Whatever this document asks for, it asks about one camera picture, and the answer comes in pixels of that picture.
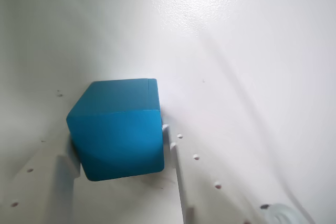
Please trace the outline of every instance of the white surface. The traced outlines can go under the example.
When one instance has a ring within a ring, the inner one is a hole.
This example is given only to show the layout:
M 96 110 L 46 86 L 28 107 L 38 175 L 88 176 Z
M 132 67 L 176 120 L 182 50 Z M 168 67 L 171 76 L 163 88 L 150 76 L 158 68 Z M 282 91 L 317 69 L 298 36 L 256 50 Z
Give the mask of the white surface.
M 190 178 L 230 178 L 254 208 L 292 206 L 291 191 L 316 223 L 336 222 L 335 5 L 0 0 L 1 191 L 91 81 L 150 77 L 198 162 Z

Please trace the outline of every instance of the cube top face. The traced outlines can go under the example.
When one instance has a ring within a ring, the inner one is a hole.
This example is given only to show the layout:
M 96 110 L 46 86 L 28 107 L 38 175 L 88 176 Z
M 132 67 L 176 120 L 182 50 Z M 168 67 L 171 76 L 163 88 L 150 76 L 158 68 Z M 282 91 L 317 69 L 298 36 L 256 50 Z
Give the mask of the cube top face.
M 156 79 L 93 82 L 72 108 L 68 117 L 160 110 Z

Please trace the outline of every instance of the cube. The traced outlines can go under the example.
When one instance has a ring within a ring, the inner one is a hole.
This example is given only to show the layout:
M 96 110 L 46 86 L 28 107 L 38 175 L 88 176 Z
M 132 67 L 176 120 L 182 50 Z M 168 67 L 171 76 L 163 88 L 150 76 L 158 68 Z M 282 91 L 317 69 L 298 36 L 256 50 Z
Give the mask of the cube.
M 100 181 L 164 168 L 155 79 L 93 82 L 67 116 L 86 177 Z

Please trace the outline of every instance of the small hole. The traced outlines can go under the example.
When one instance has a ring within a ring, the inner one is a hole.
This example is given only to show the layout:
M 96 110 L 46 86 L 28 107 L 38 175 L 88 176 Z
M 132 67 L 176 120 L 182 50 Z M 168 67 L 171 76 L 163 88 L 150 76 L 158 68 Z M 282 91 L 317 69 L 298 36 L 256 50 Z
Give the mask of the small hole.
M 222 185 L 221 185 L 219 182 L 216 182 L 216 183 L 215 183 L 215 187 L 216 187 L 217 189 L 221 189 L 221 188 L 222 188 Z
M 270 207 L 270 204 L 264 204 L 260 206 L 261 209 L 267 209 L 269 207 Z

